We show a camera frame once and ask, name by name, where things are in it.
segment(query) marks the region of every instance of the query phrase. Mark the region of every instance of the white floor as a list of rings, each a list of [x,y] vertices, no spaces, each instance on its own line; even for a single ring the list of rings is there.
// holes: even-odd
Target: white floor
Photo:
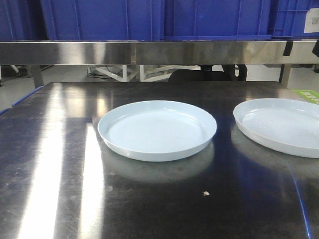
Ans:
[[[88,66],[53,66],[42,71],[44,84],[50,82],[106,82],[114,80],[102,80],[87,77]],[[280,68],[270,68],[264,65],[247,65],[247,81],[278,81]],[[213,70],[221,70],[220,66],[214,66]],[[11,108],[11,104],[22,98],[34,89],[33,79],[27,77],[6,78],[2,76],[4,86],[0,87],[0,111]],[[319,92],[319,74],[313,68],[292,68],[289,89],[314,90]]]

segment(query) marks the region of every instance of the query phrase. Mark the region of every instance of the stainless steel shelf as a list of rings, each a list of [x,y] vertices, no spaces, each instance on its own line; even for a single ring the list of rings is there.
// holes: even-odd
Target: stainless steel shelf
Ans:
[[[319,64],[319,57],[313,54],[316,43],[316,39],[0,42],[0,65]]]

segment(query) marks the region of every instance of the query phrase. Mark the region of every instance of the green label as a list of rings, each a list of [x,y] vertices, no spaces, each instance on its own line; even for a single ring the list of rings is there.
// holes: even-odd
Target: green label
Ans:
[[[307,101],[319,105],[319,94],[311,90],[293,90]]]

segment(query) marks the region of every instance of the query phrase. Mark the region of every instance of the white label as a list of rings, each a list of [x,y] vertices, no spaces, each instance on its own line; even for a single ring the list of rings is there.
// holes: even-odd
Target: white label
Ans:
[[[319,32],[319,8],[311,8],[307,12],[304,33]]]

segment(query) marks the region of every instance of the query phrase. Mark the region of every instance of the plate rim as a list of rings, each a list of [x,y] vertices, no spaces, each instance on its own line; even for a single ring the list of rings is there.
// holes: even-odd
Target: plate rim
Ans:
[[[234,118],[235,118],[235,121],[236,121],[236,124],[238,125],[238,128],[242,131],[242,133],[244,133],[244,135],[246,135],[247,137],[249,137],[247,135],[246,132],[243,132],[243,129],[244,128],[245,130],[249,131],[250,133],[254,134],[254,135],[257,135],[263,139],[266,139],[268,141],[271,141],[271,142],[275,142],[275,143],[278,143],[278,144],[281,144],[281,145],[286,145],[286,146],[289,146],[289,147],[293,147],[293,148],[298,148],[298,149],[308,149],[308,150],[317,150],[319,152],[319,147],[318,148],[314,148],[314,147],[303,147],[303,146],[298,146],[298,145],[294,145],[294,144],[289,144],[289,143],[285,143],[285,142],[282,142],[282,141],[278,141],[278,140],[274,140],[274,139],[271,139],[269,137],[266,137],[260,133],[257,133],[257,132],[254,132],[253,130],[245,127],[241,121],[238,119],[238,116],[235,114],[235,111],[238,110],[241,106],[243,106],[244,104],[247,104],[248,102],[252,102],[252,101],[261,101],[261,100],[266,100],[266,101],[287,101],[287,102],[290,102],[290,103],[293,103],[293,102],[298,102],[299,104],[302,104],[302,105],[308,105],[308,106],[312,106],[312,107],[315,107],[315,108],[318,108],[319,110],[319,105],[316,105],[314,103],[310,103],[310,102],[306,102],[306,101],[300,101],[300,100],[294,100],[294,99],[284,99],[284,98],[258,98],[258,99],[252,99],[252,100],[248,100],[248,101],[244,101],[244,102],[241,102],[239,103],[233,110],[233,115],[234,115]]]

